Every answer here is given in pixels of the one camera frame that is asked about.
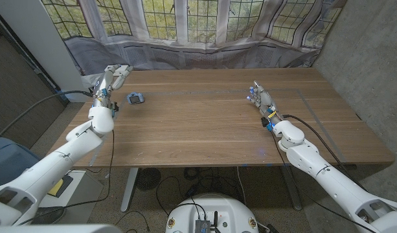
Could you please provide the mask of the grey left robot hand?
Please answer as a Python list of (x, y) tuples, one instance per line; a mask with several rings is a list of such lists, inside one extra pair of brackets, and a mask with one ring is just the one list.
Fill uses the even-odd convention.
[(93, 89), (93, 106), (111, 108), (113, 105), (110, 100), (111, 92), (123, 86), (132, 70), (133, 66), (129, 65), (108, 65), (95, 83)]

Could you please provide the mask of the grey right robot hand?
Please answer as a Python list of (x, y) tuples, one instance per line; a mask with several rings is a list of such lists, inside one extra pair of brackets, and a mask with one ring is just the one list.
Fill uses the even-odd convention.
[(275, 101), (269, 93), (255, 80), (254, 85), (249, 88), (250, 96), (247, 100), (254, 104), (262, 115), (262, 125), (273, 128), (282, 121)]

